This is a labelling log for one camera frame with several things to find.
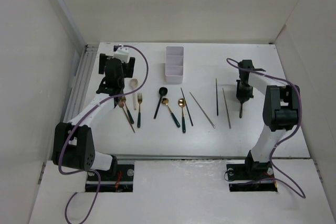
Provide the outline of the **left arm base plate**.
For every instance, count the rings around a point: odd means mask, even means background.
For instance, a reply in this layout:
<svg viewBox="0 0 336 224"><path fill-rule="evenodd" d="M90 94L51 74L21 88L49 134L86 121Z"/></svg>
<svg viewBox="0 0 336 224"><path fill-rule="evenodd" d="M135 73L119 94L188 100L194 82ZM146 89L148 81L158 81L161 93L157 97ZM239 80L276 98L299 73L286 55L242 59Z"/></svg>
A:
<svg viewBox="0 0 336 224"><path fill-rule="evenodd" d="M116 174L99 170L101 177L100 193L131 193L133 192L134 163L117 165ZM85 183L85 192L94 193L98 188L98 175L89 172Z"/></svg>

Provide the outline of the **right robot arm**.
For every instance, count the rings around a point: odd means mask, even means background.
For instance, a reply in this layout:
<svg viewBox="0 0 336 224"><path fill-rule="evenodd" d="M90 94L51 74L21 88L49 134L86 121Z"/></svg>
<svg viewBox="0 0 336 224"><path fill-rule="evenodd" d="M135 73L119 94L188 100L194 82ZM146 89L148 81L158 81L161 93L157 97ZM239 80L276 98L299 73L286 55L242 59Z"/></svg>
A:
<svg viewBox="0 0 336 224"><path fill-rule="evenodd" d="M261 75L251 60L242 60L237 64L236 98L243 105L252 99L256 89L264 95L264 127L256 145L248 152L243 166L244 175L254 179L271 168L270 160L278 143L286 132L299 124L300 100L299 88L284 79Z"/></svg>

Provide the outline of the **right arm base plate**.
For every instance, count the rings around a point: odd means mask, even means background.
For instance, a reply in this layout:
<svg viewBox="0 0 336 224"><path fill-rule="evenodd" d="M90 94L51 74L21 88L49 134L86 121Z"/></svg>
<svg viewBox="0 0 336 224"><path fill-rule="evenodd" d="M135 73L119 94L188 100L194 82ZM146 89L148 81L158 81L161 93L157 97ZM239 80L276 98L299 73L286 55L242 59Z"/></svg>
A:
<svg viewBox="0 0 336 224"><path fill-rule="evenodd" d="M230 192L277 192L274 171L270 163L248 167L245 163L226 163L226 180Z"/></svg>

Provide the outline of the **dark green chopstick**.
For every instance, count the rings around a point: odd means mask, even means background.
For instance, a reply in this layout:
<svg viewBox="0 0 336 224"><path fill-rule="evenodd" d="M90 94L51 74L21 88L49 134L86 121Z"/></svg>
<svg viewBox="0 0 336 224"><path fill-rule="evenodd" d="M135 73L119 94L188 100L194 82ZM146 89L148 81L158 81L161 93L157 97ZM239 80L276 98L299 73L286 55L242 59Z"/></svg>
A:
<svg viewBox="0 0 336 224"><path fill-rule="evenodd" d="M217 78L215 78L215 89L216 89L216 115L219 116Z"/></svg>

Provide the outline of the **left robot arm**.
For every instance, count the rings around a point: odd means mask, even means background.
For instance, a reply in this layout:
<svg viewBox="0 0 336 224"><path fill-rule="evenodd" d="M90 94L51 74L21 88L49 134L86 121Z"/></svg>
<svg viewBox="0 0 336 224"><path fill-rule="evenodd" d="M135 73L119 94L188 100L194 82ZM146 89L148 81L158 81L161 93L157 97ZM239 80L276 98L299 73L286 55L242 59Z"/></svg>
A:
<svg viewBox="0 0 336 224"><path fill-rule="evenodd" d="M58 123L55 128L52 161L65 175L64 167L73 173L99 170L105 180L117 176L118 161L111 154L95 150L92 129L111 112L124 95L124 80L132 78L135 58L129 50L121 47L113 55L100 54L99 74L103 75L92 101L69 122Z"/></svg>

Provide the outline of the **brown grey chopstick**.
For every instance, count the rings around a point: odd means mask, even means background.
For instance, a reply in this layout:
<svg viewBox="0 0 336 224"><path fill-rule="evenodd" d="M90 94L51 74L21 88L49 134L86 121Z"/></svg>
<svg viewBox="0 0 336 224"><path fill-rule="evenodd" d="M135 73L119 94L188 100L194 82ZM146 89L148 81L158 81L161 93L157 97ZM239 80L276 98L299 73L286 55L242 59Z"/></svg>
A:
<svg viewBox="0 0 336 224"><path fill-rule="evenodd" d="M225 102L225 109L226 109L228 127L229 127L229 129L232 129L232 125L231 125L231 122L230 122L230 116L229 116L229 110L228 110L228 104L227 104L227 99L226 99L224 88L222 88L222 91L223 91L223 97L224 97L224 102Z"/></svg>

